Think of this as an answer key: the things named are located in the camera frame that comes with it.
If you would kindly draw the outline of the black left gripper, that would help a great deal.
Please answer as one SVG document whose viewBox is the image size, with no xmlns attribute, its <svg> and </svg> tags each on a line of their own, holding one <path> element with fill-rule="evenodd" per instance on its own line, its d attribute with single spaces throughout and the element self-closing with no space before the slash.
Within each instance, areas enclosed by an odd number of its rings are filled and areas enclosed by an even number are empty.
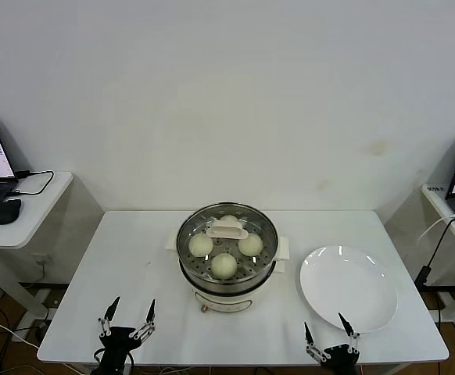
<svg viewBox="0 0 455 375">
<path fill-rule="evenodd" d="M 103 348 L 100 350 L 102 358 L 96 368 L 97 374 L 123 374 L 127 356 L 142 344 L 141 341 L 150 338 L 156 329 L 155 299 L 152 300 L 145 322 L 138 329 L 111 327 L 119 301 L 120 296 L 117 296 L 104 315 L 98 319 L 101 327 L 99 339 Z"/>
</svg>

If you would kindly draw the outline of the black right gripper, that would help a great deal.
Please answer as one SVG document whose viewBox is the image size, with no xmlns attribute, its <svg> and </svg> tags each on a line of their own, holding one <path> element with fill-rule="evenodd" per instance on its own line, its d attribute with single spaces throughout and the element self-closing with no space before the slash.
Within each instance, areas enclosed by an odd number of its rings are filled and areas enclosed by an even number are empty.
<svg viewBox="0 0 455 375">
<path fill-rule="evenodd" d="M 304 323 L 306 353 L 315 361 L 320 362 L 322 368 L 330 370 L 335 375 L 357 375 L 356 363 L 360 358 L 358 350 L 360 334 L 353 329 L 350 322 L 341 313 L 339 313 L 339 319 L 347 334 L 348 344 L 336 345 L 321 351 L 314 344 L 307 323 Z"/>
</svg>

